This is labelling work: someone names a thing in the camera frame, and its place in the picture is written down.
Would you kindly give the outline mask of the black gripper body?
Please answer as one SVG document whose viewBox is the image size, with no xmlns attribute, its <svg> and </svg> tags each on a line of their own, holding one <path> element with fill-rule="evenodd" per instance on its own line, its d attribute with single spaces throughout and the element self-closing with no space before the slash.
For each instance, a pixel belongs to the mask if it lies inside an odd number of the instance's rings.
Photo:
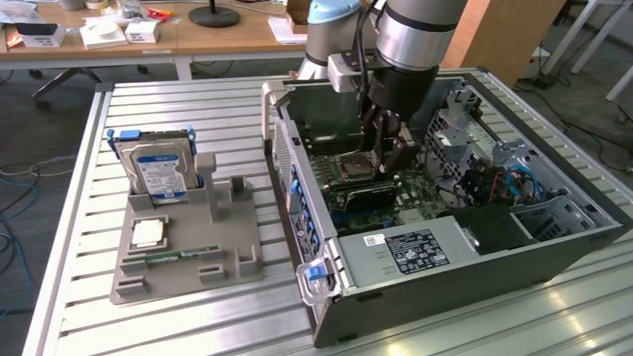
<svg viewBox="0 0 633 356">
<path fill-rule="evenodd" d="M 423 71 L 396 67 L 376 70 L 368 93 L 371 101 L 400 115 L 413 115 L 424 104 L 437 73 L 437 66 Z"/>
</svg>

